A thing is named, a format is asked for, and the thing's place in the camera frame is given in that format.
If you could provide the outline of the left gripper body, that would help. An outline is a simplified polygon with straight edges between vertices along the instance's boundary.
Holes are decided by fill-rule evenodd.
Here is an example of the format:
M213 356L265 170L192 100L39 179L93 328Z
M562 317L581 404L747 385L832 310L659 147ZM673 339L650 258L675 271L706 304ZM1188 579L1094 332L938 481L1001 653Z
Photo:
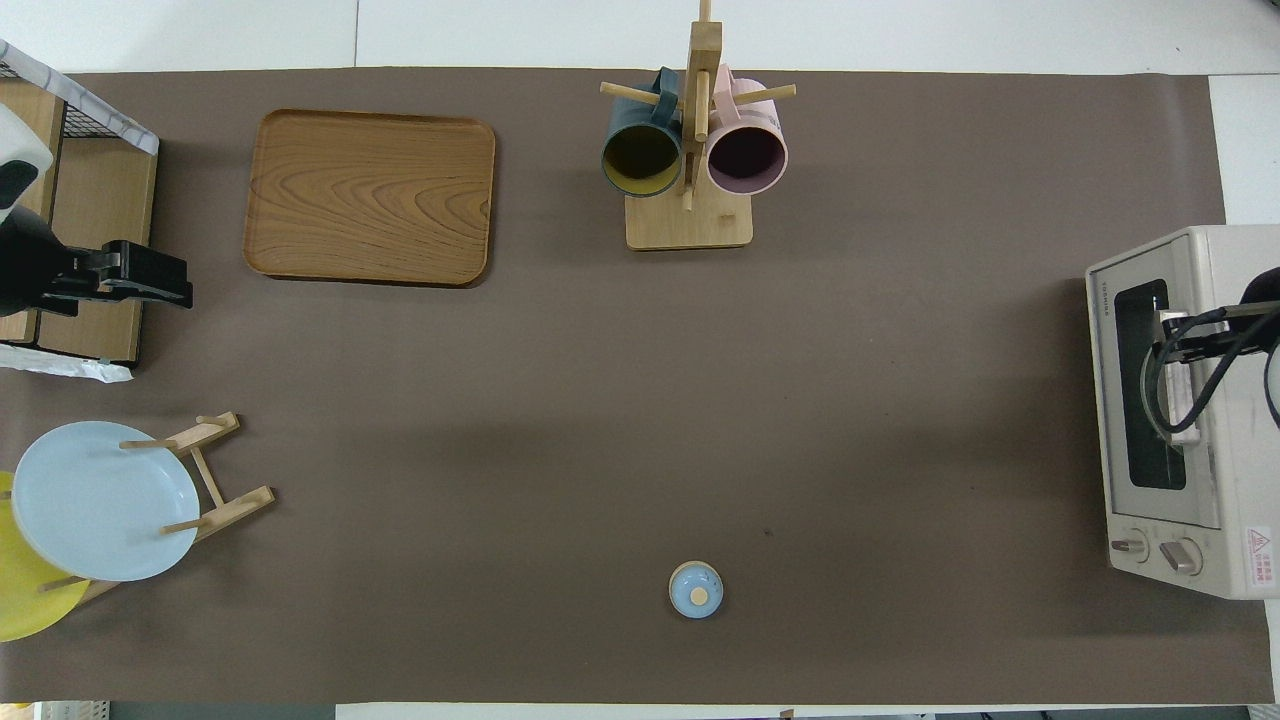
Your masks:
M93 266L96 254L64 249L45 263L38 283L38 310L59 316L78 316L82 304L109 304L113 292L102 290L102 277Z

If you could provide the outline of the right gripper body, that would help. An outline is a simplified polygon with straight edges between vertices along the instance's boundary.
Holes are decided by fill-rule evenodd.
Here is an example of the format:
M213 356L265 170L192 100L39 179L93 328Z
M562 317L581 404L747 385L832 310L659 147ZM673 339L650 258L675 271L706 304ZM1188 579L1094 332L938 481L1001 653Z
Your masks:
M1219 309L1220 320L1228 316L1251 316L1253 325L1245 336L1253 341L1253 346L1275 346L1279 337L1279 301L1260 301L1251 304L1234 304Z

